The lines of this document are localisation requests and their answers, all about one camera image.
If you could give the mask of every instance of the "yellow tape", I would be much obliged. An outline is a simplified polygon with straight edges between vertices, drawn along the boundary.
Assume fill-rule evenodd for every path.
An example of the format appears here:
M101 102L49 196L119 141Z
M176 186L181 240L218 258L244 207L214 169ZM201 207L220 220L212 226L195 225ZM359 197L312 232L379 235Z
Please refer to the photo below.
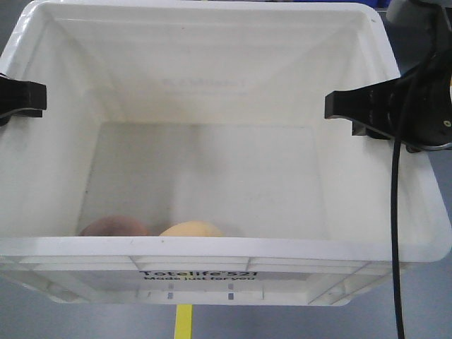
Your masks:
M193 305L177 305L174 339L191 339Z

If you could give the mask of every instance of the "black cable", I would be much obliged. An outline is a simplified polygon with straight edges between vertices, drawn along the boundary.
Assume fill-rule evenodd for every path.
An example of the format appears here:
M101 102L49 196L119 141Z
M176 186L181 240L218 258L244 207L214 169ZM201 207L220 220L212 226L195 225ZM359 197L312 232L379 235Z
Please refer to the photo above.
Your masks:
M400 147L402 145L403 128L406 118L413 104L420 78L425 72L431 57L435 51L435 41L432 42L432 50L419 64L415 71L408 93L403 103L397 125L397 133L394 138L393 159L391 169L391 246L392 246L392 271L393 271L393 291L395 322L397 325L398 339L405 339L405 329L403 328L402 297L400 294L400 261L398 253L398 172L400 162Z

